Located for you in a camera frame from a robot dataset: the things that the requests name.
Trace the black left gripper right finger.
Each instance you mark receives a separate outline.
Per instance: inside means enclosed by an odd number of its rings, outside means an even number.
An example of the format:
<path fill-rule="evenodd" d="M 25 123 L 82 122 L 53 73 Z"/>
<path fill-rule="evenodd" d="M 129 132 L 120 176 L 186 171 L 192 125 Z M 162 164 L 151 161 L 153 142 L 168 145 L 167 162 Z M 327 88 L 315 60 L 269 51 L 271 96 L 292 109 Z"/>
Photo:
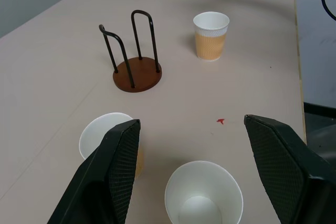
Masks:
<path fill-rule="evenodd" d="M 336 170 L 288 125 L 244 117 L 260 180 L 281 224 L 336 224 Z"/>

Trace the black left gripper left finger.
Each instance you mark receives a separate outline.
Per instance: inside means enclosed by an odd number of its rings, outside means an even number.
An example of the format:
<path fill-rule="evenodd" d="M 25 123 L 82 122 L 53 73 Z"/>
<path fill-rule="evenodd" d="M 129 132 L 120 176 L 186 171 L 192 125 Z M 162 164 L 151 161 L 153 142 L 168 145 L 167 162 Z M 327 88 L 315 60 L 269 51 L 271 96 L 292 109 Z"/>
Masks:
<path fill-rule="evenodd" d="M 132 196 L 141 123 L 111 128 L 78 167 L 47 224 L 125 224 Z"/>

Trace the orange ribbed paper cup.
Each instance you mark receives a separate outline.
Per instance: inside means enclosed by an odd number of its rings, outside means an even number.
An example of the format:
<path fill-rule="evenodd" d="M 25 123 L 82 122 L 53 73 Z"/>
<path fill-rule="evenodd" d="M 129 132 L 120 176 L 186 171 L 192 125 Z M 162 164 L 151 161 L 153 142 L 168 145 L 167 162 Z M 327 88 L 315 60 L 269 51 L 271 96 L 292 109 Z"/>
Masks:
<path fill-rule="evenodd" d="M 79 140 L 79 152 L 83 159 L 87 159 L 93 153 L 111 128 L 132 119 L 127 114 L 112 112 L 91 121 L 83 130 Z"/>
<path fill-rule="evenodd" d="M 193 19 L 197 57 L 215 61 L 224 50 L 229 17 L 219 12 L 203 12 Z"/>

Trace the near white paper cup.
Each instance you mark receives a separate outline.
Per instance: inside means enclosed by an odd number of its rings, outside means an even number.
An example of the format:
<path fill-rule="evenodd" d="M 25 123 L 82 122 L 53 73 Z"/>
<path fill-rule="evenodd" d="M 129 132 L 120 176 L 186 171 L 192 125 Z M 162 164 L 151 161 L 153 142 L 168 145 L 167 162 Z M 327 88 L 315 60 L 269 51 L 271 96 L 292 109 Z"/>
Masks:
<path fill-rule="evenodd" d="M 167 182 L 164 201 L 171 224 L 239 224 L 244 209 L 234 177 L 208 161 L 176 169 Z"/>

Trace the wooden cup holder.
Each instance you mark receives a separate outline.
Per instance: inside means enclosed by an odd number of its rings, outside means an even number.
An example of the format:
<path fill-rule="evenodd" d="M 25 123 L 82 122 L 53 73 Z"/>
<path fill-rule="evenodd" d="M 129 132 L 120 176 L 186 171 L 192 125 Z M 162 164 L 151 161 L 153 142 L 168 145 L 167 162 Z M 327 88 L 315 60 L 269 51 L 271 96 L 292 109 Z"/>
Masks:
<path fill-rule="evenodd" d="M 135 15 L 141 14 L 148 18 L 149 28 L 151 33 L 151 41 L 153 47 L 153 58 L 144 57 L 141 54 L 141 48 L 139 43 L 139 37 L 137 27 L 135 23 Z M 152 16 L 143 10 L 134 10 L 131 13 L 131 23 L 134 33 L 134 39 L 137 47 L 138 56 L 134 58 L 128 58 L 122 39 L 115 33 L 107 31 L 104 25 L 99 25 L 99 30 L 103 35 L 106 47 L 112 62 L 113 74 L 112 78 L 117 88 L 124 92 L 138 93 L 146 91 L 154 87 L 162 78 L 162 67 L 158 61 L 158 53 L 156 47 L 156 39 L 154 32 L 154 24 Z M 123 61 L 117 65 L 114 59 L 112 49 L 109 43 L 109 38 L 114 38 L 120 47 Z"/>

